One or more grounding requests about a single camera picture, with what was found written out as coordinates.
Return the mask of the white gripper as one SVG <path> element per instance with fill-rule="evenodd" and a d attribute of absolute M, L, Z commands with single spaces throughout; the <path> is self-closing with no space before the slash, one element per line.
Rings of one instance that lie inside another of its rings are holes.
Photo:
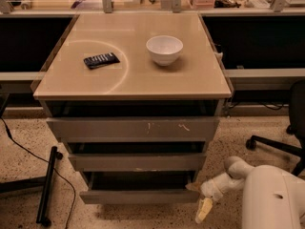
<path fill-rule="evenodd" d="M 186 185 L 189 191 L 201 192 L 205 198 L 198 201 L 198 208 L 195 215 L 195 222 L 201 223 L 213 208 L 213 201 L 223 198 L 225 191 L 225 178 L 223 176 L 213 177 L 202 184 L 192 182 Z"/>

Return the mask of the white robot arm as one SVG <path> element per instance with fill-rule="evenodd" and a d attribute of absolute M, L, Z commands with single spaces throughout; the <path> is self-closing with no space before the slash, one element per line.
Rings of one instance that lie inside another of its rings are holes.
<path fill-rule="evenodd" d="M 200 194 L 196 222 L 226 193 L 241 190 L 242 229 L 304 229 L 305 180 L 271 165 L 254 167 L 238 156 L 228 157 L 224 168 L 203 183 L 186 185 Z"/>

